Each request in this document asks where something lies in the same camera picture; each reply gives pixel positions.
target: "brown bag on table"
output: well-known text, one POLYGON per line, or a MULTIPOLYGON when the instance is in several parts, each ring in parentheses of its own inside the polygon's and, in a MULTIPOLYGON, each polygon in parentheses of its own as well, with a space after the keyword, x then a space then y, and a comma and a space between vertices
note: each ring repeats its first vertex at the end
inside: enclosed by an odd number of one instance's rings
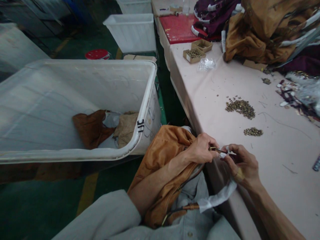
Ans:
MULTIPOLYGON (((144 155, 128 192, 145 177, 162 168, 172 158, 187 149, 194 140, 195 136, 184 128, 163 125, 144 155)), ((197 163, 189 164, 184 171, 163 187, 157 196, 156 202, 148 209, 144 217, 145 225, 154 229, 162 225, 165 216, 171 210, 173 202, 181 192, 182 188, 180 186, 189 179, 197 166, 197 163)), ((182 211, 179 215, 172 216, 169 219, 169 223, 171 224, 175 217, 177 218, 185 213, 186 211, 182 211)))
MULTIPOLYGON (((245 13, 238 13, 229 20, 224 60, 235 55, 246 59, 272 64, 285 62, 296 45, 280 47, 286 40, 300 37, 306 20, 315 14, 320 0, 242 0, 245 13)), ((304 30, 319 25, 311 24, 304 30)))
POLYGON ((98 110, 90 115, 79 113, 72 117, 84 146, 91 150, 110 137, 115 128, 107 128, 102 121, 106 118, 106 110, 98 110))

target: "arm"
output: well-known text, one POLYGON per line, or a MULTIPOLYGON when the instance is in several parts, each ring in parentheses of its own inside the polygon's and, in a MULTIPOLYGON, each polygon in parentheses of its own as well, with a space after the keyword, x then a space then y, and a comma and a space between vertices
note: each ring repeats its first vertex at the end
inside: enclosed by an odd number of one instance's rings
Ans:
POLYGON ((230 144, 229 150, 237 154, 235 163, 227 155, 225 161, 235 180, 248 190, 270 239, 305 239, 281 212, 263 187, 258 172, 258 161, 242 145, 230 144))
POLYGON ((178 176, 191 162, 206 163, 219 156, 215 151, 209 151, 210 145, 219 147, 216 140, 202 133, 191 146, 174 157, 167 165, 150 174, 138 183, 128 195, 143 217, 155 202, 161 189, 178 176))

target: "plastic bag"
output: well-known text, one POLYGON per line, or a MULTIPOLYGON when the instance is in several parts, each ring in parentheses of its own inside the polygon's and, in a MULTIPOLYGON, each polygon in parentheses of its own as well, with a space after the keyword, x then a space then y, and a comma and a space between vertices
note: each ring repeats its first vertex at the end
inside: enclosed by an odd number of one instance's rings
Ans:
POLYGON ((312 105, 317 115, 320 116, 320 80, 301 85, 296 97, 303 104, 312 105))
POLYGON ((198 64, 198 71, 203 72, 207 71, 208 69, 215 69, 216 63, 212 58, 202 58, 198 64))
POLYGON ((109 128, 115 128, 119 124, 119 117, 121 113, 118 112, 106 112, 106 118, 103 124, 109 128))

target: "plastic bin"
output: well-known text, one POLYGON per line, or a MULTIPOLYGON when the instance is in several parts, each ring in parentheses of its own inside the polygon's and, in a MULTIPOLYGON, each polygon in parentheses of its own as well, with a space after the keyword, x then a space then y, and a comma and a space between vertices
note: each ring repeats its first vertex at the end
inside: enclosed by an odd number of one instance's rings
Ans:
POLYGON ((160 128, 157 66, 139 60, 39 60, 0 84, 0 163, 118 160, 144 154, 160 128), (139 111, 123 148, 86 150, 72 116, 139 111))
POLYGON ((15 23, 0 24, 0 71, 15 73, 26 64, 49 59, 15 23))
POLYGON ((123 53, 157 51, 153 14, 110 15, 103 24, 123 53))
POLYGON ((117 0, 123 14, 152 13, 151 0, 117 0))

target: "small cardboard box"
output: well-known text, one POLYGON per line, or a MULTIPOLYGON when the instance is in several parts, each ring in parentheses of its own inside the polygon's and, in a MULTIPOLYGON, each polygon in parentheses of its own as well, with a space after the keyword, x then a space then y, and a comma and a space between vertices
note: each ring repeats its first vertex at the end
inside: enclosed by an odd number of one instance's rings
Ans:
POLYGON ((156 62, 157 59, 152 56, 139 56, 139 55, 132 55, 132 54, 127 54, 123 57, 123 60, 151 60, 153 62, 156 62))
POLYGON ((267 64, 263 64, 263 63, 255 63, 253 61, 250 61, 248 59, 246 59, 243 63, 244 66, 249 67, 249 68, 253 68, 253 69, 257 69, 261 72, 263 72, 263 70, 268 66, 267 64))
POLYGON ((184 50, 183 51, 183 57, 190 63, 196 63, 196 62, 199 62, 202 58, 205 58, 206 55, 199 48, 191 48, 191 50, 184 50), (193 50, 197 50, 199 53, 201 53, 201 57, 200 58, 191 58, 187 54, 187 52, 190 52, 190 51, 193 51, 193 50))
POLYGON ((191 48, 199 48, 203 52, 210 51, 212 49, 212 46, 213 46, 213 43, 208 42, 208 41, 206 41, 204 39, 200 39, 200 40, 197 40, 197 41, 194 41, 194 42, 191 43, 191 48), (204 48, 199 47, 198 46, 199 43, 205 45, 206 47, 204 47, 204 48))
POLYGON ((171 12, 182 12, 182 7, 173 4, 170 6, 170 11, 171 12))

